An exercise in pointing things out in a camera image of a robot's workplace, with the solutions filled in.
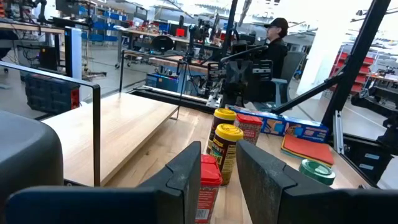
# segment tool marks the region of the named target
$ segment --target red book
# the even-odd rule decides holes
[[[296,154],[323,161],[327,164],[335,163],[329,150],[329,145],[324,143],[316,143],[304,139],[298,139],[294,136],[286,134],[282,147]]]

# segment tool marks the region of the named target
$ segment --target cardboard box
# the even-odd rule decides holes
[[[285,136],[291,134],[296,138],[313,142],[325,142],[329,129],[320,122],[298,119],[273,113],[254,111],[238,106],[226,105],[225,108],[236,113],[257,116],[262,119],[261,132]]]

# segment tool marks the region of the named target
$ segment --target black jacket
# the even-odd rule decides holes
[[[278,38],[268,44],[268,49],[261,54],[260,60],[271,60],[273,63],[272,77],[280,78],[286,55],[287,47],[282,38]]]
[[[268,44],[268,49],[253,55],[254,60],[272,60],[273,78],[280,78],[284,59],[287,55],[287,47],[281,38],[278,38]],[[255,102],[275,101],[275,84],[272,82],[260,82],[254,77],[248,81],[244,99]]]

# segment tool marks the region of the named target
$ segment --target black cap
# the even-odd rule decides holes
[[[264,24],[264,27],[279,27],[282,29],[282,31],[280,32],[280,36],[284,37],[287,35],[287,28],[289,28],[289,24],[287,23],[285,18],[276,18],[270,24]]]

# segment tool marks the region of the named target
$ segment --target red can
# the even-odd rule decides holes
[[[236,115],[234,125],[243,131],[243,139],[256,145],[260,135],[262,121],[255,116],[244,114]]]
[[[209,223],[223,178],[213,156],[201,155],[201,186],[195,223]]]

